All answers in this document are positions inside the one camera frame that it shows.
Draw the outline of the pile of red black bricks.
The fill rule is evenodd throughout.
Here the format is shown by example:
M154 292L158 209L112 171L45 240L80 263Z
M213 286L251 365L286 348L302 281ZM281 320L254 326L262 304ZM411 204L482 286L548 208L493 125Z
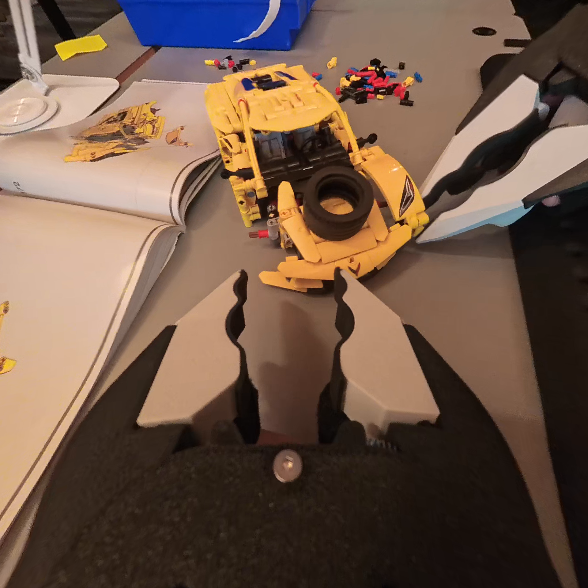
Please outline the pile of red black bricks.
M405 68L406 63L399 62L396 68L390 69L378 58L373 58L363 68L349 67L335 89L336 100L339 104L349 101L362 105L371 100L383 101L393 97L400 106L413 107L410 89L421 84L423 77L415 71L402 79L400 76Z

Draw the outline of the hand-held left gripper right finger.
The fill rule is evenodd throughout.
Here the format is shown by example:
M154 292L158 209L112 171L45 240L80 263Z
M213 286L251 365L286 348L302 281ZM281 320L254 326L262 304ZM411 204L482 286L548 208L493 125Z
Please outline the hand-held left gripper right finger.
M318 403L320 443L344 422L371 438L393 423L434 424L439 408L401 318L344 269L335 269L334 299L340 340Z

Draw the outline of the small cluster of toy pins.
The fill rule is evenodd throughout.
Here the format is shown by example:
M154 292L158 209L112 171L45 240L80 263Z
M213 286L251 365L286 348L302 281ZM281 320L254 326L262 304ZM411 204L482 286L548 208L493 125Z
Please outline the small cluster of toy pins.
M204 65L215 68L216 70L227 70L233 73L237 73L246 68L253 68L257 65L255 59L242 58L234 60L230 55L223 59L206 59Z

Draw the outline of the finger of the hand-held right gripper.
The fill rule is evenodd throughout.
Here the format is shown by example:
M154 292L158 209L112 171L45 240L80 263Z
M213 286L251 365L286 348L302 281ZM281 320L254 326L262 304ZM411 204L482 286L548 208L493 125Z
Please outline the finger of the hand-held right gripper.
M556 179L586 161L587 125L553 128L529 147L511 171L441 213L416 242L446 239L487 224L512 224L535 203L562 192Z
M486 156L539 120L540 85L519 76L451 139L420 192L426 207L445 191L464 185Z

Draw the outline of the white plastic strip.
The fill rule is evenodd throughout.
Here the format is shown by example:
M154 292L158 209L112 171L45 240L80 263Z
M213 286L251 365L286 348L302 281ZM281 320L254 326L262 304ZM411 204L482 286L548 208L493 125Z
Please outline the white plastic strip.
M280 7L281 7L280 0L269 1L268 11L267 11L264 19L261 21L260 25L255 30L253 30L250 34L248 34L246 37L240 38L238 40L234 40L233 42L234 43L243 43L248 40L253 40L253 39L260 37L262 34L264 34L271 27L271 25L273 24L273 22L277 18Z

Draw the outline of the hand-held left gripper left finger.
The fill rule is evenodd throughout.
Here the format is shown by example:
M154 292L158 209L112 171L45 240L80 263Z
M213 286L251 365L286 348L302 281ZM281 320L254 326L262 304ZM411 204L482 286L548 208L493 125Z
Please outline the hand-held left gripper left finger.
M261 432L259 394L239 343L247 273L231 274L175 323L137 425L188 425L208 443L217 422L232 422L245 443Z

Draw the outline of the yellow sticky note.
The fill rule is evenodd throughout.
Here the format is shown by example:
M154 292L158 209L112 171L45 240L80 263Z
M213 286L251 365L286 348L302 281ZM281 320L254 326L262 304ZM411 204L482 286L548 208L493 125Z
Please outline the yellow sticky note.
M107 42L99 35L86 35L72 40L63 40L55 44L57 55L67 61L76 55L93 54L107 48Z

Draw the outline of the blue plastic bin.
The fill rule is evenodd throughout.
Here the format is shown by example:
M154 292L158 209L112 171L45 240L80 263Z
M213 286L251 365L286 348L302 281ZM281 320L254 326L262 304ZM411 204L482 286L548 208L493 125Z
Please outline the blue plastic bin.
M243 43L264 19L269 1L118 1L144 46L288 51L314 1L281 1L260 37Z

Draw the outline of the black toy tyre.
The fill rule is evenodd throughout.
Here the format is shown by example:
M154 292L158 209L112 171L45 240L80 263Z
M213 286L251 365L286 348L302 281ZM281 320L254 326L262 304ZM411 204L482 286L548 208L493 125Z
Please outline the black toy tyre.
M335 213L324 202L334 199L349 205L350 210ZM345 166L328 166L308 180L303 195L303 218L318 237L342 241L357 234L373 207L375 198L369 181L359 172Z

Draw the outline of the open instruction booklet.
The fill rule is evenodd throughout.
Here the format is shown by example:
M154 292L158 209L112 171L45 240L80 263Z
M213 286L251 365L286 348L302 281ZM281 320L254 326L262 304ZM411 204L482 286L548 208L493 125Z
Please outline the open instruction booklet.
M1 142L1 540L219 165L207 84L143 80Z

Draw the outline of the grey desk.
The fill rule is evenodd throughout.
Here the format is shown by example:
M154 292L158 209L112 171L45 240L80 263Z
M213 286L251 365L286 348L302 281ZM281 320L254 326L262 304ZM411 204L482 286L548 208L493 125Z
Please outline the grey desk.
M480 94L479 67L504 38L528 37L510 1L316 1L294 48L258 52L259 64L303 64L327 89L371 58L420 72L410 97L347 106L359 136L399 160L420 185ZM472 29L489 26L494 36ZM327 62L337 57L337 67ZM338 333L331 296L262 285L283 253L250 239L227 184L215 175L187 211L187 230L105 367L77 420L166 325L233 272L246 270L246 328L239 341L260 395L262 433L316 441L316 402ZM507 229L481 228L409 245L366 286L416 327L483 402L525 477L543 538L564 587L577 587Z

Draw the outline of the yellow toy brick car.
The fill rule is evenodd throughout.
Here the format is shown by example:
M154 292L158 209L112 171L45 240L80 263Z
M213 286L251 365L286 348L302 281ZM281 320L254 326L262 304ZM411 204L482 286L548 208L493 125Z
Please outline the yellow toy brick car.
M284 63L227 75L205 91L205 105L224 170L251 239L268 239L292 251L276 270L263 271L263 284L306 293L325 290L336 268L365 280L383 269L413 237L394 221L383 196L360 171L361 149L376 134L358 138L333 94L302 65ZM349 239L315 235L303 218L303 195L312 175L328 166L345 166L371 184L374 204L362 229ZM349 205L323 203L344 213Z

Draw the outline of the yellow toy brick panel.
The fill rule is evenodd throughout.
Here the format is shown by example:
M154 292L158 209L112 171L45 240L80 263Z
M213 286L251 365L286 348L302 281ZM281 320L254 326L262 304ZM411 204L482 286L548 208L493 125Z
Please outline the yellow toy brick panel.
M380 147L361 149L360 171L373 181L395 222L406 224L413 237L429 223L422 196L412 177L395 158Z

